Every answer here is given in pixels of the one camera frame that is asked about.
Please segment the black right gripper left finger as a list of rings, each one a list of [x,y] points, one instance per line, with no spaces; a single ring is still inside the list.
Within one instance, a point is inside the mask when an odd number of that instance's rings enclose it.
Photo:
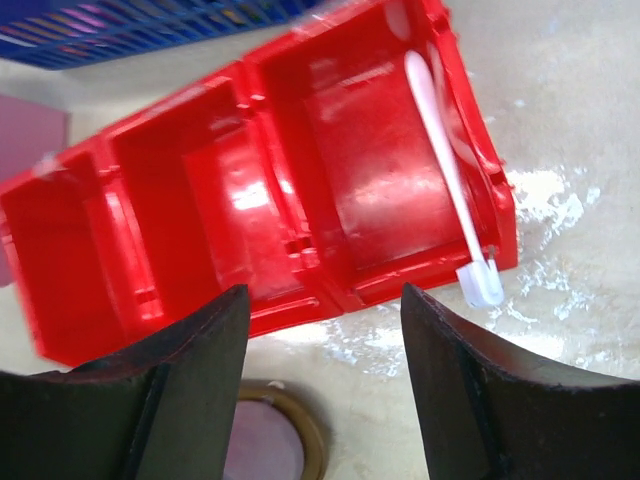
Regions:
[[[68,372],[1,376],[5,479],[219,479],[250,319],[237,285]]]

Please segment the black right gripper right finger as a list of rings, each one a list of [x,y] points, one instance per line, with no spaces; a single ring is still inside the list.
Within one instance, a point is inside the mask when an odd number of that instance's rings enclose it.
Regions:
[[[433,479],[635,479],[639,384],[526,350],[414,285],[401,325]]]

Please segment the translucent purple mug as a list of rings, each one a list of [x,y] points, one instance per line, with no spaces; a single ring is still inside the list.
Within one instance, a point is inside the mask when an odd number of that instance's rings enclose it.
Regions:
[[[299,434],[283,413],[266,402],[237,403],[224,479],[298,480],[304,460]]]

